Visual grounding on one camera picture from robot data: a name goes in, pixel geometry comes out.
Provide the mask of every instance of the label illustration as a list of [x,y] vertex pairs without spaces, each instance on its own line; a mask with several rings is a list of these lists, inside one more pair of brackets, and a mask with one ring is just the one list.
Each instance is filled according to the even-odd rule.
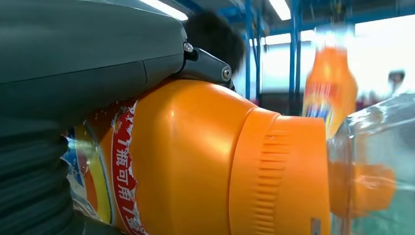
[[143,228],[133,176],[133,119],[137,99],[120,101],[91,115],[64,136],[74,208],[84,215],[132,235],[148,235]]
[[337,96],[337,87],[329,83],[308,84],[304,93],[303,116],[323,118],[329,138],[335,132],[333,129],[337,129],[333,127]]

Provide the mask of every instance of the blue metal frame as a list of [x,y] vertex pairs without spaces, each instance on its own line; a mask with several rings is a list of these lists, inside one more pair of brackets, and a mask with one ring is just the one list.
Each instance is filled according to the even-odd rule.
[[[375,11],[375,12],[367,13],[367,14],[355,14],[352,16],[346,16],[345,22],[349,24],[359,24],[359,23],[364,23],[364,22],[369,22],[369,21],[384,20],[384,19],[400,17],[400,16],[409,16],[409,15],[415,15],[415,6],[406,7],[400,10],[381,10],[381,11]],[[328,23],[330,23],[329,19],[311,22],[311,23],[302,23],[300,25],[300,30],[301,31],[312,30],[318,25],[328,24]],[[284,33],[291,33],[291,27],[279,28],[279,29],[270,31],[270,35],[278,35],[278,34],[284,34]]]
[[262,41],[261,41],[261,36],[262,36],[262,7],[259,9],[258,14],[256,16],[256,80],[255,80],[255,85],[256,85],[256,90],[255,90],[255,100],[259,102],[259,94],[261,93],[261,50],[262,50]]
[[298,20],[300,18],[299,13],[299,1],[291,0],[291,43],[290,43],[290,83],[289,83],[289,94],[294,94],[295,87],[295,76],[296,76],[296,55],[297,47],[299,44],[298,36],[300,34],[300,25]]
[[[251,9],[250,14],[253,19],[261,20],[261,30],[269,30],[268,24],[262,19],[261,13],[258,13],[252,6],[245,7],[245,9]],[[246,10],[240,9],[237,6],[225,7],[217,10],[217,14],[227,18],[231,24],[241,23],[246,20]]]
[[301,26],[301,6],[298,5],[297,8],[297,13],[298,13],[298,17],[296,18],[296,25],[297,25],[297,29],[298,31],[296,32],[297,34],[297,50],[296,50],[296,77],[295,77],[295,99],[298,98],[299,94],[300,94],[300,81],[301,81],[301,30],[300,30],[300,26]]
[[246,56],[245,56],[245,98],[251,98],[251,45],[249,40],[252,33],[252,15],[251,15],[251,0],[245,1],[245,26],[246,26]]

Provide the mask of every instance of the screw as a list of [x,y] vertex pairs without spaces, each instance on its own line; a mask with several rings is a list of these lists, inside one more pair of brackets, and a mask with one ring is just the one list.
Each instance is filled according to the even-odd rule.
[[193,52],[193,46],[190,43],[185,43],[184,44],[184,50],[189,52],[189,53],[192,53]]
[[232,75],[231,69],[229,67],[224,67],[222,70],[222,77],[224,79],[229,79]]

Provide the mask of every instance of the metal pillar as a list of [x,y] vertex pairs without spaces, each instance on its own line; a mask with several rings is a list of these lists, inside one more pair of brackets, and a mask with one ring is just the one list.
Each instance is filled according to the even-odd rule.
[[299,20],[298,0],[291,0],[291,43],[290,43],[290,83],[289,94],[294,94],[296,76],[296,55],[298,47],[298,35],[300,28],[297,23]]
[[256,91],[255,91],[255,100],[259,104],[259,95],[261,94],[261,50],[262,50],[262,10],[265,0],[262,1],[261,8],[257,13],[256,18]]
[[297,18],[297,51],[296,51],[296,86],[295,86],[295,93],[296,93],[296,100],[300,95],[300,82],[301,82],[301,16]]
[[252,39],[252,14],[251,14],[251,0],[245,1],[245,24],[246,24],[246,56],[245,56],[245,98],[251,98],[251,45],[249,40]]

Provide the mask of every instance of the ceiling light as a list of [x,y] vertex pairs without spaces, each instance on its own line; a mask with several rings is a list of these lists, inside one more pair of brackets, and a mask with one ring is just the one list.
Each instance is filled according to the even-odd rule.
[[187,20],[187,15],[159,0],[140,0],[141,2],[154,7],[155,9],[166,13],[167,15],[176,18],[179,21]]
[[285,0],[269,0],[282,21],[291,19],[291,12]]

